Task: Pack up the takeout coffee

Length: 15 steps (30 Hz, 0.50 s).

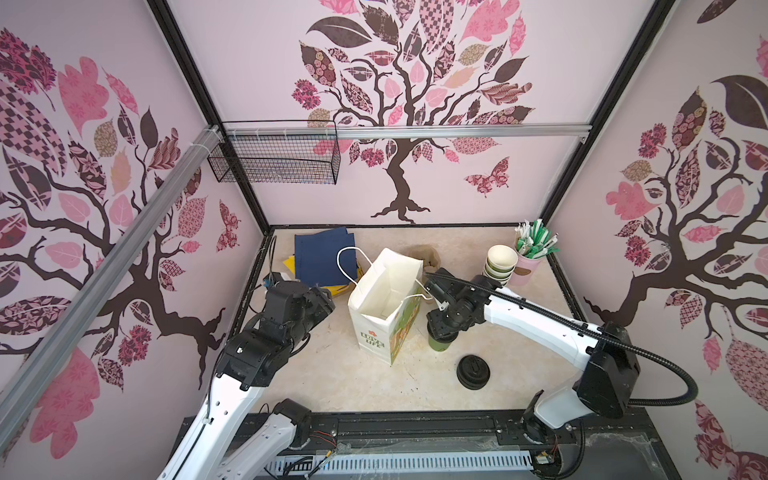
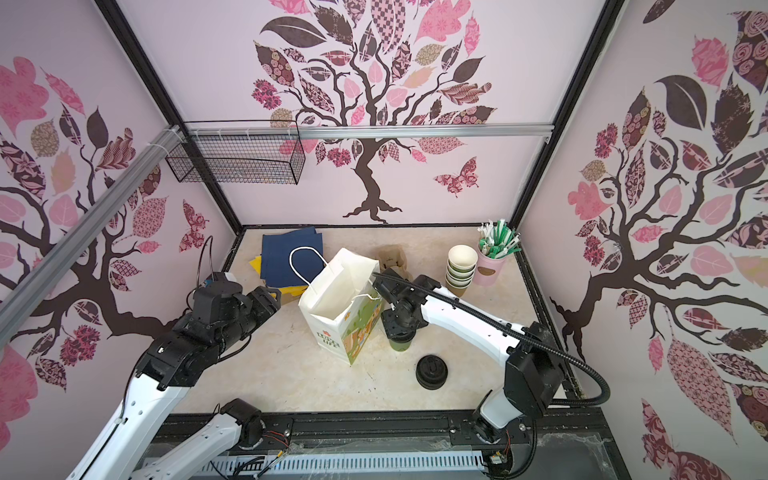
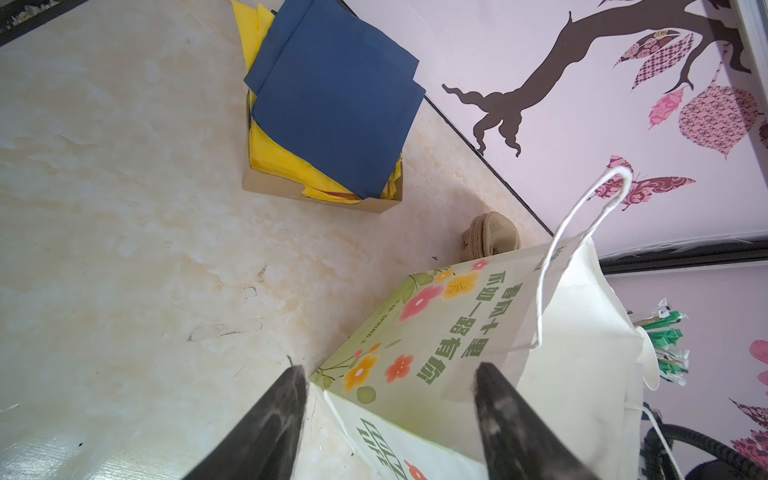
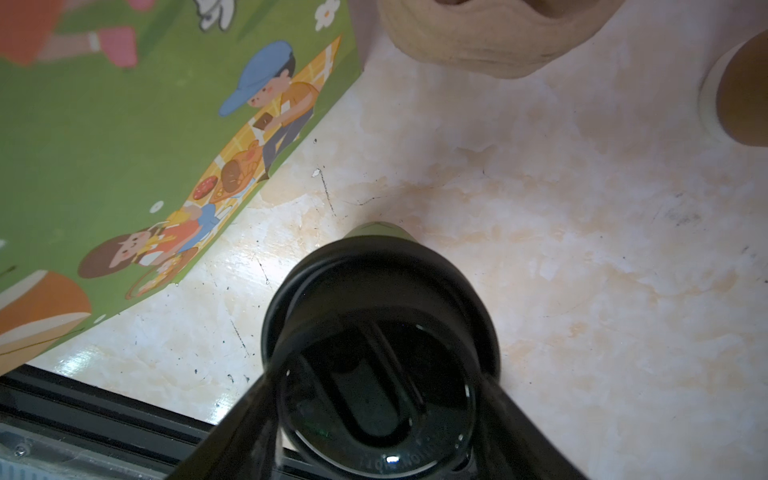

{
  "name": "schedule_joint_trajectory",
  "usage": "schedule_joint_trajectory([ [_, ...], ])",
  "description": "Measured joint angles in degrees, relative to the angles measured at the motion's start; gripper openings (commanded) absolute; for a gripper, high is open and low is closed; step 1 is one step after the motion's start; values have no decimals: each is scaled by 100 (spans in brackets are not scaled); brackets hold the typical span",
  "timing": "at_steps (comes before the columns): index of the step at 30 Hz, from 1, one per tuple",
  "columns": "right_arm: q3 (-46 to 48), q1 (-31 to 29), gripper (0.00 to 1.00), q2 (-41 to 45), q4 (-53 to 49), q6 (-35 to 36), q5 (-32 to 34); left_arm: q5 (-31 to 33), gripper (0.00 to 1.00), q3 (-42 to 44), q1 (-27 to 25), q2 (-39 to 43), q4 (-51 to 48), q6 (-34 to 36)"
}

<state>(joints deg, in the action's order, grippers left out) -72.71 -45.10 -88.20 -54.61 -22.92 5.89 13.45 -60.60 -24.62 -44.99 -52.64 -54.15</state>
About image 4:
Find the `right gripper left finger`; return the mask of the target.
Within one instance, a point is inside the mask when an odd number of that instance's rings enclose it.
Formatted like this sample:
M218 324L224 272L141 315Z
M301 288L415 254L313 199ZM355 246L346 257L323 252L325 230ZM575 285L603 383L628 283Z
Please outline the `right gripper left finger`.
M169 477L269 479L278 427L276 381L264 374Z

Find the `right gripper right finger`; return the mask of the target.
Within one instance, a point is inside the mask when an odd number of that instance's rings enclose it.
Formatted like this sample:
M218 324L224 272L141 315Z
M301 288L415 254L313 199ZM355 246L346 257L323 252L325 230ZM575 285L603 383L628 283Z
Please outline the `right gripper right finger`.
M480 479L586 479L489 375L479 383L473 448Z

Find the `black cup lid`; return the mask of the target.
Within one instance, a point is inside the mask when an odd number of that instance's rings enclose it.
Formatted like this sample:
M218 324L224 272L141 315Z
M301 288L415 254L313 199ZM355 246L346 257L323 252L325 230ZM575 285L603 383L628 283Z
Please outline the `black cup lid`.
M394 236L305 257L265 316L264 370L295 448L343 479L436 479L471 453L480 382L500 349L446 258Z

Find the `green paper coffee cup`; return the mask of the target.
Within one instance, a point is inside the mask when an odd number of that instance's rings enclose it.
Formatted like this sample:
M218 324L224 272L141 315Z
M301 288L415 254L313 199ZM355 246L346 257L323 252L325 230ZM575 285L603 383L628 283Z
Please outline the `green paper coffee cup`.
M416 242L416 239L405 229L389 222L369 222L350 230L344 239L363 236L385 236Z

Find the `white illustrated paper bag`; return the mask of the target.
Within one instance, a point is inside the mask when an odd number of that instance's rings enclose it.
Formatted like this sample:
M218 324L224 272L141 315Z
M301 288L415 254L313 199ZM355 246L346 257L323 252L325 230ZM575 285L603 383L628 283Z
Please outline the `white illustrated paper bag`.
M344 1L1 5L1 369L177 282L361 68Z

